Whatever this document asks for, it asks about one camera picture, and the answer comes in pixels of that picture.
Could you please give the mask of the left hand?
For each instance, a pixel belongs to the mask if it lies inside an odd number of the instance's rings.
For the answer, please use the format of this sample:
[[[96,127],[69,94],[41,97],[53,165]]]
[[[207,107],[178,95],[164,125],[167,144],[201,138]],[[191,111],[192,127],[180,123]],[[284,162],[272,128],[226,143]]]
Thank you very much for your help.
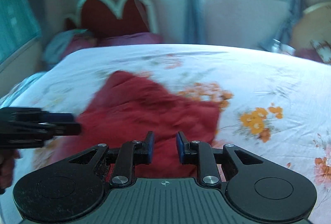
[[[12,185],[15,162],[20,158],[17,149],[1,150],[1,194]]]

